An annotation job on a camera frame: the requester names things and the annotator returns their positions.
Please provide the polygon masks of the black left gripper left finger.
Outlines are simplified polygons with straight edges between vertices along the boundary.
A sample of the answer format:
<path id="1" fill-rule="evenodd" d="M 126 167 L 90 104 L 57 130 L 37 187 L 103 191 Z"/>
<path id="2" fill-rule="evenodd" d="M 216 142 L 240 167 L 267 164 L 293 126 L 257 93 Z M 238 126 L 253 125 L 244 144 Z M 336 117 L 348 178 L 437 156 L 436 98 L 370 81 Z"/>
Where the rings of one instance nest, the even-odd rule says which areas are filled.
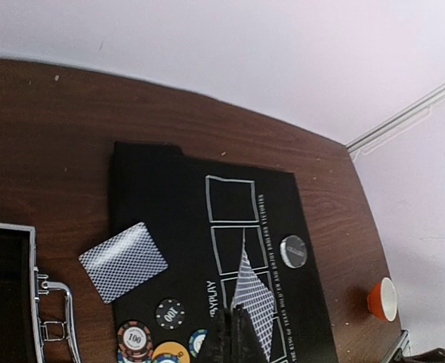
<path id="1" fill-rule="evenodd" d="M 198 353 L 198 362 L 227 363 L 231 356 L 231 313 L 219 309 L 213 319 Z"/>

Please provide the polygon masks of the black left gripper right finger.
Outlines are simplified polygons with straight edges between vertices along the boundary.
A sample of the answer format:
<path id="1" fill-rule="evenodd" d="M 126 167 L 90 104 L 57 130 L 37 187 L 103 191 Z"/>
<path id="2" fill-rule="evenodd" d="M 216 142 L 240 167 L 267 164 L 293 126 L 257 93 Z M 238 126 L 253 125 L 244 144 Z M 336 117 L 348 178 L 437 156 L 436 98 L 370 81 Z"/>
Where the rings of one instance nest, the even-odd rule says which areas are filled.
<path id="1" fill-rule="evenodd" d="M 249 313 L 242 305 L 231 312 L 231 361 L 266 362 L 266 356 L 258 341 Z"/>

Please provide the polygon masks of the orange big blind button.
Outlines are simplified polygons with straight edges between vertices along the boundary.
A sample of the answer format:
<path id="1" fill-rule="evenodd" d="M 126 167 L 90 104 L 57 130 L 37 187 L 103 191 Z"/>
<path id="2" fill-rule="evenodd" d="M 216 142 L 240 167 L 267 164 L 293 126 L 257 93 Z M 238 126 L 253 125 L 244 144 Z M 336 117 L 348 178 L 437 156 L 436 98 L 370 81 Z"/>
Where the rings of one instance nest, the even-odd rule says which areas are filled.
<path id="1" fill-rule="evenodd" d="M 155 348 L 151 362 L 190 363 L 190 354 L 182 344 L 175 341 L 167 341 Z"/>

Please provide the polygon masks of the dark dealer button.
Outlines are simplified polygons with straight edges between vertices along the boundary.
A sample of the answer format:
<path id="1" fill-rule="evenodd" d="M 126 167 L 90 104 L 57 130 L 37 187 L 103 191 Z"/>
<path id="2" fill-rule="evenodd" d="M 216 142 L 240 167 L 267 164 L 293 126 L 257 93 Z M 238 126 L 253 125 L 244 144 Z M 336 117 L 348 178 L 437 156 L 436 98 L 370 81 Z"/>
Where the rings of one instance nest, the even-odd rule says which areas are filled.
<path id="1" fill-rule="evenodd" d="M 306 244 L 299 236 L 289 235 L 280 242 L 280 255 L 287 267 L 301 268 L 308 258 Z"/>

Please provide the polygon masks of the blue orange ten chip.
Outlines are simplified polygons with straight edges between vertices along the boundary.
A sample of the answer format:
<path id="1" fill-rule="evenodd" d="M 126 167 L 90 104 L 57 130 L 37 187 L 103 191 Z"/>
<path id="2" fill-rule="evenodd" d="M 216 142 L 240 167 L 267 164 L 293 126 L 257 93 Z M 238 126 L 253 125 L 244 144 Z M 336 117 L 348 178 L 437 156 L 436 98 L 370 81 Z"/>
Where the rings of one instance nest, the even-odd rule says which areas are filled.
<path id="1" fill-rule="evenodd" d="M 118 363 L 151 363 L 150 357 L 124 356 L 121 349 L 118 349 L 116 357 Z"/>

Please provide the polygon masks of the red black hundred chip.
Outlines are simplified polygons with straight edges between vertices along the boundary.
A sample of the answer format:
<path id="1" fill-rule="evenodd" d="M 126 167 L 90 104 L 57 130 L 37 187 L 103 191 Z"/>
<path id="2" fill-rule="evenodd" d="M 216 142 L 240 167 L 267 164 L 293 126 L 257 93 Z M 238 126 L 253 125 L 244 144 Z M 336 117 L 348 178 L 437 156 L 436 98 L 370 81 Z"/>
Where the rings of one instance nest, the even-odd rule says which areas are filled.
<path id="1" fill-rule="evenodd" d="M 146 325 L 140 321 L 131 320 L 119 326 L 117 343 L 124 356 L 152 357 L 153 339 Z"/>

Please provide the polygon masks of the blue green fifty chip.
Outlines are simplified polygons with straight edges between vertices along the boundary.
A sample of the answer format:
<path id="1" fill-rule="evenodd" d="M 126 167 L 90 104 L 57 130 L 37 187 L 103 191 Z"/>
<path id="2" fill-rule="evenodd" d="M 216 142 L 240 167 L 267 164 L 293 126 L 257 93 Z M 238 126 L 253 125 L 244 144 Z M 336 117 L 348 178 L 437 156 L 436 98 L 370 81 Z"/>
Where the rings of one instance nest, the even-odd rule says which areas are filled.
<path id="1" fill-rule="evenodd" d="M 189 352 L 196 358 L 201 350 L 204 339 L 206 338 L 208 331 L 206 329 L 199 329 L 192 332 L 189 339 Z"/>

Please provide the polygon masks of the blue backed playing card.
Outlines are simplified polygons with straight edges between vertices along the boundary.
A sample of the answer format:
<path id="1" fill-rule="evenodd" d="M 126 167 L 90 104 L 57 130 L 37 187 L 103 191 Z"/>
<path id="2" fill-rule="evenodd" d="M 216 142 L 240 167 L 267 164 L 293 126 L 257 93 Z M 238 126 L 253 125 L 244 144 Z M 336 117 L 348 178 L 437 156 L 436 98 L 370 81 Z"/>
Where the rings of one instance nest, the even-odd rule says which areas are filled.
<path id="1" fill-rule="evenodd" d="M 143 222 L 85 251 L 79 261 L 106 304 L 168 268 Z"/>

